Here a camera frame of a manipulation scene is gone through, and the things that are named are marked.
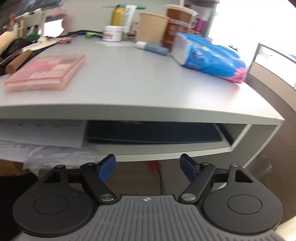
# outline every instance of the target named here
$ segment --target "pink plastic box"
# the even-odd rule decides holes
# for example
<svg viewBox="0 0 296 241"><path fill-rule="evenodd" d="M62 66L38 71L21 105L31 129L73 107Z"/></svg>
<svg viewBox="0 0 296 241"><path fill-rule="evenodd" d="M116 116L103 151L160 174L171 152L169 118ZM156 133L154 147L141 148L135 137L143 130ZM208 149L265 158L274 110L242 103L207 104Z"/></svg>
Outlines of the pink plastic box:
<svg viewBox="0 0 296 241"><path fill-rule="evenodd" d="M5 90L64 90L84 63L85 56L78 54L33 59L5 81Z"/></svg>

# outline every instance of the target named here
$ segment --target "gray grooved plate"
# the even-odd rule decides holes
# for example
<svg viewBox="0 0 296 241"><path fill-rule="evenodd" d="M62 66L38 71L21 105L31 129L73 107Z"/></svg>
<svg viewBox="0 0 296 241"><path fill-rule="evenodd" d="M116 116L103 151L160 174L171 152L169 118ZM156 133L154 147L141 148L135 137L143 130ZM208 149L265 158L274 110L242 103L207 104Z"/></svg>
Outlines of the gray grooved plate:
<svg viewBox="0 0 296 241"><path fill-rule="evenodd" d="M122 196L100 206L81 229L59 237L25 233L17 241L284 241L274 231L240 236L208 223L194 205L178 203L172 195Z"/></svg>

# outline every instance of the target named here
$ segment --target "tissue pack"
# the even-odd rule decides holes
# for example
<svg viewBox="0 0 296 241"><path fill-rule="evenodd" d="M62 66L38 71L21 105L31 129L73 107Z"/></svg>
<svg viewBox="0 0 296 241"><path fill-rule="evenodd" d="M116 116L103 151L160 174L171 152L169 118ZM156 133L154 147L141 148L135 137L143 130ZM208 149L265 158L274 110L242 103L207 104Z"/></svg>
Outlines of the tissue pack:
<svg viewBox="0 0 296 241"><path fill-rule="evenodd" d="M199 35L177 33L171 55L184 67L231 82L241 84L247 75L246 65L235 50L213 45Z"/></svg>

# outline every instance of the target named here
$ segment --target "desk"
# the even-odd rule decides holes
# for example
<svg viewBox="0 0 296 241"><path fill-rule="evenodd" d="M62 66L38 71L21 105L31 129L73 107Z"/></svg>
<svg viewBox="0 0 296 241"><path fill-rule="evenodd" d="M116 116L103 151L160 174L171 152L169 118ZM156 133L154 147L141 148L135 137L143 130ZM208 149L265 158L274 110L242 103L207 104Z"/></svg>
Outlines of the desk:
<svg viewBox="0 0 296 241"><path fill-rule="evenodd" d="M223 136L221 143L97 148L102 155L114 153L118 161L172 159L183 152L222 153L228 154L227 163L242 165L267 144L284 120L245 83L183 68L171 57L134 47L105 47L97 41L76 37L69 45L56 44L37 56L86 55L85 65L64 91L6 93L4 81L9 76L2 76L0 118L223 123L233 143Z"/></svg>

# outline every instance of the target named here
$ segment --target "yellow bottle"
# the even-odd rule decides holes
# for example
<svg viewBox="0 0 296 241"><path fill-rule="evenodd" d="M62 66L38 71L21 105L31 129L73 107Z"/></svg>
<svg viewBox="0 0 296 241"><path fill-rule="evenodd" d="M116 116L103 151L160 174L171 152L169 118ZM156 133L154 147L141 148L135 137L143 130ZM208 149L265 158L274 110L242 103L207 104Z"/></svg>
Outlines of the yellow bottle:
<svg viewBox="0 0 296 241"><path fill-rule="evenodd" d="M122 26L125 14L125 7L116 7L112 12L111 24L112 26Z"/></svg>

